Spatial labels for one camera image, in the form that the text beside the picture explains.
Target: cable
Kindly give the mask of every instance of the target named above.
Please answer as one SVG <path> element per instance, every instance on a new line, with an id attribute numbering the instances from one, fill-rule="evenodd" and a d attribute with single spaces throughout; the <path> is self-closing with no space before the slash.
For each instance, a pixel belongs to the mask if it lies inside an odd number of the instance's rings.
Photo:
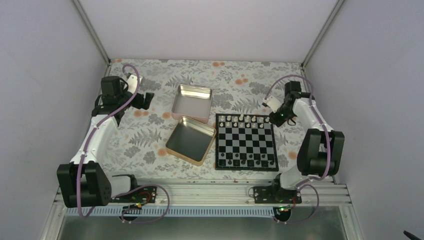
<path id="1" fill-rule="evenodd" d="M 272 218 L 277 222 L 277 224 L 279 224 L 279 223 L 284 223 L 285 225 L 302 224 L 302 223 L 308 221 L 309 219 L 311 219 L 313 216 L 315 216 L 315 214 L 317 214 L 318 207 L 320 206 L 320 196 L 318 195 L 318 191 L 314 186 L 312 186 L 310 184 L 305 184 L 305 185 L 301 186 L 300 189 L 303 189 L 304 187 L 311 187 L 315 191 L 315 194 L 316 194 L 316 207 L 313 210 L 312 214 L 309 215 L 307 218 L 305 218 L 303 220 L 291 221 L 291 222 L 287 222 L 287 221 L 281 222 L 275 216 L 272 216 Z"/>
<path id="2" fill-rule="evenodd" d="M 137 87 L 135 88 L 134 93 L 132 94 L 132 96 L 128 99 L 128 101 L 126 101 L 122 106 L 120 106 L 118 109 L 116 109 L 115 111 L 111 112 L 109 115 L 107 115 L 106 117 L 104 117 L 102 120 L 100 120 L 95 126 L 94 128 L 91 130 L 91 132 L 89 133 L 87 140 L 85 141 L 84 144 L 84 148 L 82 150 L 82 155 L 81 155 L 81 159 L 79 160 L 79 164 L 78 164 L 78 171 L 76 174 L 76 207 L 78 209 L 78 215 L 85 219 L 87 218 L 94 210 L 94 206 L 90 208 L 90 210 L 88 211 L 87 215 L 83 214 L 83 208 L 81 206 L 81 173 L 83 170 L 83 164 L 84 164 L 84 159 L 86 158 L 86 152 L 89 148 L 89 144 L 91 139 L 94 136 L 94 133 L 96 132 L 96 130 L 102 125 L 102 123 L 104 123 L 107 119 L 109 119 L 110 117 L 112 117 L 113 115 L 115 115 L 116 113 L 118 113 L 119 111 L 121 111 L 122 109 L 124 109 L 127 105 L 129 105 L 131 103 L 131 101 L 136 97 L 138 91 L 139 91 L 139 87 L 141 85 L 140 83 L 140 75 L 139 75 L 139 71 L 137 71 L 136 67 L 134 67 L 131 64 L 124 64 L 122 66 L 122 72 L 125 74 L 125 68 L 126 67 L 130 67 L 134 70 L 135 75 L 137 76 Z"/>
<path id="3" fill-rule="evenodd" d="M 249 190 L 247 190 L 247 195 L 251 198 L 254 198 L 255 196 L 252 194 L 250 194 L 249 192 L 251 191 L 251 189 L 254 188 L 253 186 L 251 188 L 249 188 Z"/>
<path id="4" fill-rule="evenodd" d="M 305 82 L 307 82 L 307 84 L 310 86 L 310 95 L 309 95 L 309 106 L 310 109 L 312 109 L 313 114 L 315 115 L 315 117 L 318 119 L 319 124 L 321 124 L 322 128 L 324 129 L 324 134 L 325 134 L 325 142 L 327 144 L 327 164 L 325 166 L 325 171 L 322 174 L 321 177 L 315 177 L 312 176 L 311 178 L 306 178 L 305 180 L 299 182 L 296 187 L 297 189 L 300 188 L 301 185 L 307 183 L 308 181 L 310 181 L 311 179 L 314 180 L 318 180 L 321 181 L 323 179 L 325 179 L 327 177 L 327 175 L 329 174 L 329 170 L 330 170 L 330 163 L 331 163 L 331 147 L 330 147 L 330 135 L 329 135 L 329 131 L 327 130 L 326 125 L 324 124 L 324 120 L 320 117 L 320 115 L 318 114 L 317 110 L 315 109 L 314 105 L 312 104 L 312 96 L 314 93 L 314 85 L 312 84 L 312 82 L 310 82 L 306 77 L 303 77 L 301 75 L 296 75 L 296 74 L 290 74 L 290 75 L 286 75 L 281 77 L 280 79 L 278 79 L 277 81 L 274 82 L 274 84 L 269 88 L 268 93 L 265 96 L 265 100 L 268 98 L 268 96 L 270 95 L 271 91 L 273 90 L 274 86 L 279 83 L 281 80 L 286 79 L 286 78 L 291 78 L 291 77 L 297 77 L 297 78 L 301 78 L 303 79 Z"/>
<path id="5" fill-rule="evenodd" d="M 118 195 L 116 195 L 116 196 L 115 196 L 115 198 L 116 198 L 116 197 L 125 196 L 125 195 L 128 195 L 128 194 L 131 194 L 131 193 L 133 193 L 133 192 L 135 192 L 135 191 L 138 191 L 139 189 L 142 189 L 142 188 L 145 188 L 145 187 L 157 187 L 157 188 L 162 189 L 162 190 L 165 192 L 165 194 L 166 194 L 166 198 L 168 199 L 168 202 L 167 202 L 167 205 L 166 205 L 166 210 L 165 210 L 165 212 L 164 212 L 161 216 L 159 216 L 158 218 L 155 218 L 155 219 L 153 219 L 153 220 L 148 220 L 148 221 L 128 221 L 128 220 L 125 220 L 125 219 L 124 219 L 124 214 L 126 214 L 127 212 L 129 212 L 129 211 L 131 211 L 131 210 L 134 210 L 134 209 L 128 208 L 128 209 L 126 209 L 126 210 L 122 211 L 122 214 L 121 214 L 121 220 L 122 220 L 122 222 L 123 222 L 123 223 L 129 223 L 129 224 L 151 224 L 151 223 L 154 223 L 154 222 L 156 222 L 156 221 L 161 220 L 161 219 L 162 219 L 163 217 L 165 217 L 165 215 L 168 213 L 168 211 L 169 211 L 169 209 L 170 209 L 170 203 L 171 203 L 171 202 L 170 202 L 170 195 L 168 194 L 167 190 L 166 190 L 164 187 L 162 187 L 161 185 L 157 185 L 157 184 L 147 184 L 147 185 L 142 185 L 142 186 L 139 186 L 139 187 L 134 188 L 134 189 L 133 189 L 133 190 L 131 190 L 131 191 L 128 191 L 128 192 L 125 192 L 125 193 L 121 193 L 121 194 L 118 194 Z"/>
<path id="6" fill-rule="evenodd" d="M 145 194 L 147 196 L 146 197 L 146 204 L 148 204 L 150 202 L 150 199 L 152 199 L 152 195 L 147 191 L 142 191 L 138 195 L 140 196 L 141 194 Z"/>
<path id="7" fill-rule="evenodd" d="M 94 107 L 97 107 L 99 105 L 99 101 L 100 101 L 100 98 L 101 97 L 102 97 L 102 94 L 100 94 L 100 95 L 97 96 L 97 98 L 94 101 Z"/>
<path id="8" fill-rule="evenodd" d="M 296 122 L 293 120 L 294 117 L 290 118 L 289 120 L 287 120 L 287 125 L 289 126 L 296 126 Z"/>
<path id="9" fill-rule="evenodd" d="M 295 207 L 296 207 L 296 198 L 294 196 L 292 196 L 291 199 L 293 200 L 293 206 L 291 207 L 291 209 L 295 209 Z"/>

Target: open tin lid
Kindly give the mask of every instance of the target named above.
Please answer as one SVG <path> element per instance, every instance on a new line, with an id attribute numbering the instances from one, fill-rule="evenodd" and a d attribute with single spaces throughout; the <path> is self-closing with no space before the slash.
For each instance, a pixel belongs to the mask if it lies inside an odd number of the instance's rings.
<path id="1" fill-rule="evenodd" d="M 217 130 L 183 116 L 166 142 L 166 151 L 196 166 L 201 166 L 214 142 Z"/>
<path id="2" fill-rule="evenodd" d="M 180 84 L 172 106 L 172 117 L 182 116 L 207 124 L 212 105 L 212 89 L 203 86 Z"/>

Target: metal frame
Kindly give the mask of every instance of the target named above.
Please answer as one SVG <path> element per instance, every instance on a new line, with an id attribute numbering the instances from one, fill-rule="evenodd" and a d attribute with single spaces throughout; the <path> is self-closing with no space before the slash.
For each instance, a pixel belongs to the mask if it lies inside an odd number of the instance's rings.
<path id="1" fill-rule="evenodd" d="M 280 204 L 255 204 L 248 191 L 253 186 L 267 186 L 269 180 L 188 180 L 188 179 L 138 179 L 138 184 L 158 184 L 169 192 L 172 206 L 184 207 L 280 207 Z M 331 177 L 311 183 L 319 193 L 320 206 L 351 206 L 346 185 L 336 185 Z M 304 188 L 300 192 L 302 203 L 299 206 L 315 206 L 317 197 L 314 190 Z M 63 204 L 60 189 L 54 204 Z M 126 203 L 109 203 L 108 206 L 126 206 Z M 152 206 L 166 206 L 167 198 L 163 190 L 158 189 L 156 201 Z"/>
<path id="2" fill-rule="evenodd" d="M 216 179 L 137 179 L 139 184 L 159 184 L 169 192 L 171 211 L 168 217 L 269 217 L 272 207 L 279 204 L 255 204 L 249 196 L 253 186 L 266 186 L 269 180 L 216 180 Z M 313 181 L 320 206 L 337 206 L 340 209 L 342 223 L 348 240 L 362 240 L 361 231 L 353 210 L 348 188 L 343 184 L 334 184 L 331 177 L 323 181 Z M 297 207 L 310 207 L 317 204 L 315 192 L 307 187 L 301 190 L 302 203 Z M 117 216 L 127 203 L 109 203 L 93 212 L 96 216 Z M 145 206 L 145 212 L 130 212 L 142 216 L 158 216 L 167 206 L 165 193 L 158 189 L 156 203 Z M 41 235 L 42 240 L 56 239 L 64 216 L 76 216 L 76 208 L 66 208 L 60 188 Z"/>
<path id="3" fill-rule="evenodd" d="M 84 23 L 85 27 L 88 30 L 88 33 L 90 34 L 91 38 L 94 41 L 95 46 L 97 47 L 97 50 L 100 52 L 101 57 L 103 58 L 104 62 L 106 64 L 109 64 L 111 62 L 111 59 L 108 57 L 108 54 L 106 53 L 105 48 L 102 45 L 102 42 L 100 41 L 99 37 L 96 34 L 96 31 L 94 30 L 92 24 L 90 23 L 89 17 L 87 16 L 86 12 L 84 11 L 83 6 L 81 5 L 79 0 L 71 0 L 73 3 L 75 10 L 78 12 L 79 17 L 81 18 L 82 22 Z"/>
<path id="4" fill-rule="evenodd" d="M 51 206 L 47 221 L 41 232 L 41 240 L 56 240 L 58 238 L 66 211 L 67 208 L 64 204 L 53 204 Z"/>
<path id="5" fill-rule="evenodd" d="M 339 209 L 347 240 L 363 240 L 354 207 L 340 206 Z"/>
<path id="6" fill-rule="evenodd" d="M 326 35 L 331 24 L 334 22 L 334 19 L 336 18 L 345 1 L 346 0 L 337 0 L 337 2 L 335 3 L 330 15 L 324 23 L 324 26 L 322 26 L 321 31 L 319 31 L 319 34 L 313 42 L 311 48 L 309 49 L 309 52 L 306 54 L 306 57 L 302 62 L 303 67 L 306 67 L 308 65 L 309 61 L 311 60 L 312 56 L 314 55 L 315 51 L 317 50 L 318 46 Z"/>

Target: chessboard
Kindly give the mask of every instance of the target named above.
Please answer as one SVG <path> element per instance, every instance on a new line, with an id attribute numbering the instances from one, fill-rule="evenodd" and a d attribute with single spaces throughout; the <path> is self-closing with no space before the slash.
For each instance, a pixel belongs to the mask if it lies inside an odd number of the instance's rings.
<path id="1" fill-rule="evenodd" d="M 216 170 L 279 170 L 274 129 L 267 115 L 217 113 L 216 129 Z"/>

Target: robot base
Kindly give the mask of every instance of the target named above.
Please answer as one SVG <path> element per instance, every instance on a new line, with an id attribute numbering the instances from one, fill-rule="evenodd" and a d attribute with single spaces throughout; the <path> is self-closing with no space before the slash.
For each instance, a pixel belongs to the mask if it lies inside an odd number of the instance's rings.
<path id="1" fill-rule="evenodd" d="M 280 186 L 280 174 L 272 180 L 269 186 L 254 186 L 253 197 L 255 204 L 296 204 L 302 203 L 301 193 Z"/>
<path id="2" fill-rule="evenodd" d="M 111 199 L 111 203 L 125 203 L 125 204 L 135 204 L 138 202 L 143 202 L 146 199 L 147 193 L 151 196 L 150 200 L 147 202 L 147 204 L 154 204 L 156 201 L 156 192 L 158 188 L 155 186 L 146 186 L 143 187 L 140 190 L 135 191 L 133 194 L 128 194 L 126 196 L 120 196 L 116 197 L 114 199 Z"/>

